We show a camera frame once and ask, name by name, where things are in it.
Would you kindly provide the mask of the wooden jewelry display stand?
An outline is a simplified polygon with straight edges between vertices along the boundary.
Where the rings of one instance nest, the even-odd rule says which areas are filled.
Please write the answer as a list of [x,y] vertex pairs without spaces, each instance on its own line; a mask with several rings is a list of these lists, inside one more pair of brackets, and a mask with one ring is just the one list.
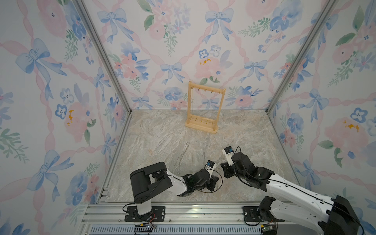
[[[201,101],[195,104],[193,94],[197,92],[202,96]],[[222,110],[226,89],[213,88],[200,84],[195,84],[192,81],[188,84],[188,101],[187,101],[187,119],[185,126],[191,129],[204,131],[215,134],[218,131],[218,122],[220,112]],[[192,113],[194,108],[197,111],[215,111],[215,117],[204,117]]]

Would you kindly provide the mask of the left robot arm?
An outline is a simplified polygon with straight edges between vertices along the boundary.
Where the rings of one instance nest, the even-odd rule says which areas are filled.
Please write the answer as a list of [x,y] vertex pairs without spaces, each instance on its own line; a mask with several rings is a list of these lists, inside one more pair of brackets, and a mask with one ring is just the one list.
[[168,191],[178,197],[187,197],[194,192],[215,193],[223,185],[223,177],[214,170],[215,163],[208,161],[195,174],[177,176],[170,172],[164,162],[158,162],[135,170],[130,174],[134,202],[126,206],[125,221],[163,222],[164,206],[152,206],[151,200]]

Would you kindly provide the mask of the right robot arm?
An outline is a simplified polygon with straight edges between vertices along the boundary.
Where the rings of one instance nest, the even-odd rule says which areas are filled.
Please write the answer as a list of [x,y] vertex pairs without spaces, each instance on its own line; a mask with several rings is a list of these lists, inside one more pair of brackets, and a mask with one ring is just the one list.
[[292,222],[321,235],[363,235],[365,228],[349,201],[332,198],[294,184],[274,171],[255,166],[250,158],[230,146],[223,149],[226,162],[221,163],[224,177],[237,177],[248,187],[287,199],[284,203],[266,196],[257,208],[262,222]]

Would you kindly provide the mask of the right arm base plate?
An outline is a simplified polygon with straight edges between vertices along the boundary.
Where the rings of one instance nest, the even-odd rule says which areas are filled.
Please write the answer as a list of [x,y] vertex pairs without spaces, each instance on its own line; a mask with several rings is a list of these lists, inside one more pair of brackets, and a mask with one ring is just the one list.
[[283,219],[277,219],[267,209],[259,209],[258,206],[242,207],[245,222],[285,222]]

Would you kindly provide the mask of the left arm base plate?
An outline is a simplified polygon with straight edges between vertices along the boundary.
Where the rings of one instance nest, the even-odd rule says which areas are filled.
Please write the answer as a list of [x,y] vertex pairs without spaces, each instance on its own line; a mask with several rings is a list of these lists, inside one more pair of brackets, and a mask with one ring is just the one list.
[[125,212],[125,222],[164,222],[165,207],[152,206],[151,211],[143,215],[138,213],[136,206],[128,206]]

